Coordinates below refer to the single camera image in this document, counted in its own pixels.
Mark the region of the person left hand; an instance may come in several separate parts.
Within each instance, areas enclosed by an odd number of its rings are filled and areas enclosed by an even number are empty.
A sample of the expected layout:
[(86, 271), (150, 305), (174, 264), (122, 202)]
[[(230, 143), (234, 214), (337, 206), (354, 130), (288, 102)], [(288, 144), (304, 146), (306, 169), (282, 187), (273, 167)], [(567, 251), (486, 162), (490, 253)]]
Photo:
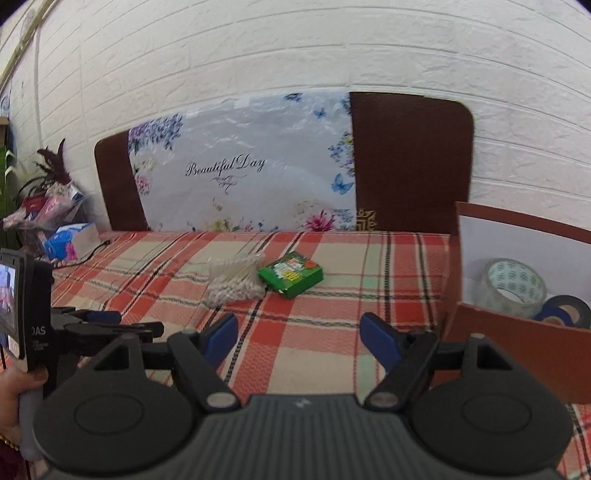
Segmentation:
[(0, 376), (1, 435), (13, 444), (20, 443), (19, 396), (42, 387), (48, 379), (45, 367), (23, 372), (11, 366)]

